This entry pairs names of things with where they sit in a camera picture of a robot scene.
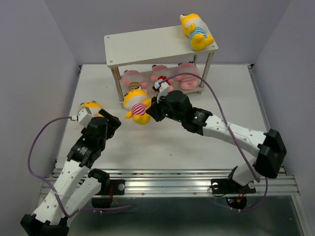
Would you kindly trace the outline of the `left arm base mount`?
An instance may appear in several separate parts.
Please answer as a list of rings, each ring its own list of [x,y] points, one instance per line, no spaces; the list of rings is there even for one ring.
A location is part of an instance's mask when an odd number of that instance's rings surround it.
[[[96,193],[96,196],[114,196],[125,194],[124,179],[113,179],[110,174],[100,169],[92,169],[88,173],[88,177],[94,177],[97,182],[101,184],[100,190]]]

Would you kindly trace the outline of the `yellow toy blue striped shirt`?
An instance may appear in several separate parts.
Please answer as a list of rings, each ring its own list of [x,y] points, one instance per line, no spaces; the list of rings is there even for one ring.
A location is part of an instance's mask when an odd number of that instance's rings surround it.
[[[199,15],[195,13],[181,14],[180,21],[194,51],[201,51],[214,43],[215,39],[208,33],[207,25]]]

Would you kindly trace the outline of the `yellow toy red stripes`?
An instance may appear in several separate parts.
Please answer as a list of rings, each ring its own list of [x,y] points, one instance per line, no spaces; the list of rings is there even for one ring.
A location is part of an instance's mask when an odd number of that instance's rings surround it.
[[[127,111],[126,119],[133,119],[133,121],[140,125],[146,125],[150,122],[151,116],[146,113],[151,106],[152,101],[148,98],[147,93],[138,88],[130,90],[123,101],[123,108]]]

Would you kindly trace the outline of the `pink frog toy orange stripes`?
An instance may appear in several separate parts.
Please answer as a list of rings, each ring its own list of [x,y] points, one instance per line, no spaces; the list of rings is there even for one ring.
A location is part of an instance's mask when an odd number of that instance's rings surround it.
[[[146,82],[145,76],[137,70],[125,70],[123,77],[123,85],[131,90],[141,89],[147,92],[146,88],[148,83]]]

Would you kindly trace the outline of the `pink frog toy striped shirt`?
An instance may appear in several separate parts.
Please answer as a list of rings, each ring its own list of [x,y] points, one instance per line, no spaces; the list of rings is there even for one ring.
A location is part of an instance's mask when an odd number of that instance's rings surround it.
[[[180,73],[192,73],[200,75],[198,68],[193,61],[182,62],[177,66],[177,72]],[[179,75],[176,77],[176,80],[181,83],[181,88],[183,90],[193,90],[198,86],[198,79],[190,74]]]

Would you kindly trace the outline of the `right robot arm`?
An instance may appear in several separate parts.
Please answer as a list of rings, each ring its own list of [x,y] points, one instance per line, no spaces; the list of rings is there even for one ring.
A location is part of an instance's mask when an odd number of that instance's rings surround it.
[[[228,123],[210,111],[192,106],[188,96],[179,90],[155,96],[146,113],[156,122],[172,119],[188,132],[235,145],[253,156],[252,160],[245,159],[244,165],[234,167],[227,178],[213,179],[214,194],[236,194],[261,177],[278,177],[287,151],[277,130],[262,132]]]

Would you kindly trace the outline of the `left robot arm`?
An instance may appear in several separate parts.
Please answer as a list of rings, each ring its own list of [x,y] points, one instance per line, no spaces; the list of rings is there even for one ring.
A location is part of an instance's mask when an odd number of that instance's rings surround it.
[[[85,205],[96,194],[109,190],[110,175],[92,168],[121,126],[118,117],[100,109],[98,112],[82,107],[76,116],[69,117],[83,126],[81,137],[70,149],[62,172],[55,183],[37,175],[50,190],[42,203],[21,220],[21,226],[29,236],[66,236],[77,214],[86,211]]]

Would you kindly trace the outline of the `pink frog toy polka-dot dress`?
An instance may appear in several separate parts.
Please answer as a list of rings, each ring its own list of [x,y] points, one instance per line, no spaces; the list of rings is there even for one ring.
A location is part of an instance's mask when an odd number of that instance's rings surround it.
[[[171,70],[165,65],[152,65],[151,81],[156,82],[161,76],[166,79],[171,77]]]

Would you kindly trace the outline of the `yellow toy pink stripes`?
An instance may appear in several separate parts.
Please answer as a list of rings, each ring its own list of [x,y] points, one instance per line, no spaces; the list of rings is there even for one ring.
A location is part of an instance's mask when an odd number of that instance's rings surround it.
[[[88,101],[85,103],[81,103],[79,109],[81,110],[82,108],[89,108],[92,115],[101,117],[102,115],[99,113],[99,111],[102,109],[102,106],[97,103],[96,101]]]

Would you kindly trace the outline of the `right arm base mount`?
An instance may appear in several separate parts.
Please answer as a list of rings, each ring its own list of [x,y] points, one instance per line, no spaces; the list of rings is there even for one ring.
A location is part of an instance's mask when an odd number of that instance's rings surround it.
[[[211,180],[209,191],[214,195],[231,195],[231,194],[246,194],[256,193],[255,187],[250,188],[249,185],[241,186],[233,180],[226,178],[215,178]]]

